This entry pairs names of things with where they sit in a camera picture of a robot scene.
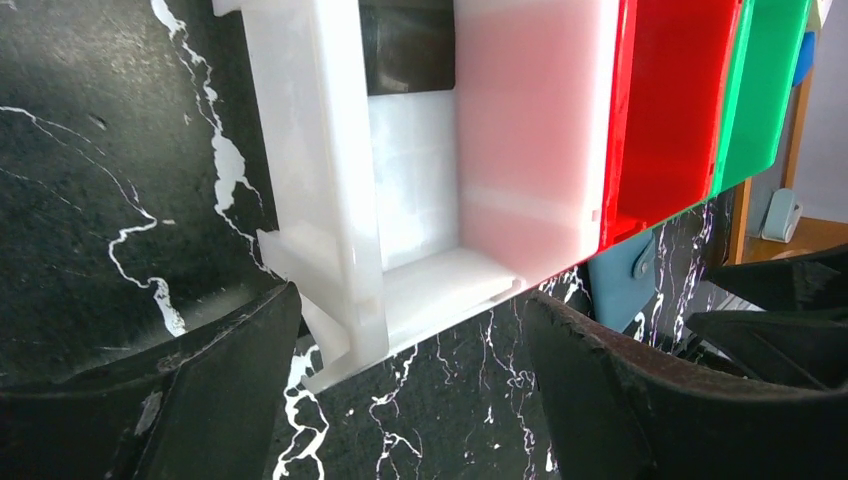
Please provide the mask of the red plastic bin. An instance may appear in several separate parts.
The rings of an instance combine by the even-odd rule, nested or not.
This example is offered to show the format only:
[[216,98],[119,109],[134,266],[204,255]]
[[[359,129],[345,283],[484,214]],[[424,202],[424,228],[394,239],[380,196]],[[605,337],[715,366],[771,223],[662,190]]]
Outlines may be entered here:
[[706,200],[740,1],[639,1],[602,250]]

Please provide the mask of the blue card holder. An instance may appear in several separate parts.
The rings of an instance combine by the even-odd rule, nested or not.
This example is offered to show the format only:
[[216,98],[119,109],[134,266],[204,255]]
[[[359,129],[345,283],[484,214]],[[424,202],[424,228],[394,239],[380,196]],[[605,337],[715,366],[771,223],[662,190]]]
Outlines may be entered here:
[[588,261],[595,319],[623,333],[653,297],[656,287],[656,240],[646,230]]

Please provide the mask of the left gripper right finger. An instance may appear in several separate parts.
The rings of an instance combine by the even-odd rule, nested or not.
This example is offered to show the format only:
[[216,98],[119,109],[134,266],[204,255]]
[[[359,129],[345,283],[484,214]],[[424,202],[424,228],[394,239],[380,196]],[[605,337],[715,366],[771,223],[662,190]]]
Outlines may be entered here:
[[843,479],[847,395],[668,355],[543,293],[524,333],[564,479]]

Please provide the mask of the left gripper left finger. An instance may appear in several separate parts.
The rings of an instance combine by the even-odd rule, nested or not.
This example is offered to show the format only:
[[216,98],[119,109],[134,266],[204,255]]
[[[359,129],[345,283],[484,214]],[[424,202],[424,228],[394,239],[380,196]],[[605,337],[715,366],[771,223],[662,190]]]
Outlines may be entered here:
[[258,479],[301,323],[293,283],[58,382],[1,391],[5,479]]

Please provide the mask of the green plastic bin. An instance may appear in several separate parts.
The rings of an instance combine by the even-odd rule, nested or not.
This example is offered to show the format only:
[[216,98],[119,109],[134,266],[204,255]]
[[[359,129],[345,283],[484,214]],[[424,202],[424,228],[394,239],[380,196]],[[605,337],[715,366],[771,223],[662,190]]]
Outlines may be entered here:
[[709,198],[773,165],[810,8],[804,0],[742,3]]

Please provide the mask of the white plastic bin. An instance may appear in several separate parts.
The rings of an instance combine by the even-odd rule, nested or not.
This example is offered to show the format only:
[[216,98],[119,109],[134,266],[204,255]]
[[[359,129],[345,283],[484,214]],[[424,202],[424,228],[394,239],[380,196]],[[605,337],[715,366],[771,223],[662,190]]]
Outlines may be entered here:
[[278,225],[327,390],[601,245],[618,47],[633,1],[453,1],[455,87],[367,94],[360,1],[241,15]]

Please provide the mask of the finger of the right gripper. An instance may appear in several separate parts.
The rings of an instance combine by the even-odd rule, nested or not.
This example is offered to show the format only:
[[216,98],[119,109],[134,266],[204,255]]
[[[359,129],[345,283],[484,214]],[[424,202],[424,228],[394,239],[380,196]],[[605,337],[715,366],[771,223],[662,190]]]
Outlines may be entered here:
[[724,266],[710,282],[750,310],[692,314],[687,327],[745,374],[814,390],[847,387],[847,247]]

